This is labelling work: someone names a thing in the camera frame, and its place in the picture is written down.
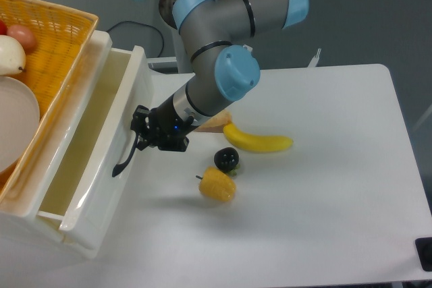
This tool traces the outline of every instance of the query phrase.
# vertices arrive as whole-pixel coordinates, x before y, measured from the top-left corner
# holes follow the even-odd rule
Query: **white plate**
[[[39,105],[22,82],[0,77],[0,173],[24,153],[39,125]]]

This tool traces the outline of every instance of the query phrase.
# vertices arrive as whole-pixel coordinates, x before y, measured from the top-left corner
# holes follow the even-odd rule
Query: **bread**
[[[231,113],[224,109],[208,121],[203,123],[200,127],[196,128],[196,132],[210,132],[210,133],[222,133],[223,127],[228,123],[231,123],[232,116]]]

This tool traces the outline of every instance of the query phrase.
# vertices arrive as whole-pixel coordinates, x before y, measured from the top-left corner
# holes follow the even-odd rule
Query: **black cable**
[[[140,22],[134,22],[133,20],[123,20],[121,22],[118,22],[116,25],[108,28],[106,30],[106,32],[109,33],[114,28],[117,28],[118,26],[120,26],[122,24],[135,24],[135,25],[139,25],[139,26],[142,26],[142,27],[148,27],[148,28],[151,28],[152,30],[156,31],[159,34],[159,36],[161,37],[161,40],[162,40],[162,47],[161,47],[161,50],[159,51],[159,54],[157,55],[157,57],[161,56],[161,54],[163,52],[163,49],[165,48],[165,39],[163,38],[162,32],[160,30],[158,30],[154,26],[151,26],[151,25],[148,25],[148,24],[144,24],[144,23],[140,23]]]

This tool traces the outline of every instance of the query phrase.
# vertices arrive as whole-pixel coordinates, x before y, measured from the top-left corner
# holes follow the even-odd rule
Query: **white cabinet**
[[[130,166],[112,169],[128,154],[136,106],[153,95],[144,49],[111,44],[93,34],[49,135],[0,201],[0,235],[97,254]]]

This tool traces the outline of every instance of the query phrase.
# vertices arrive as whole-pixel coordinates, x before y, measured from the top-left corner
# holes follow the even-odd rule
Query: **dark fruit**
[[[235,148],[223,148],[215,153],[216,167],[222,172],[230,172],[234,170],[238,164],[239,157]]]

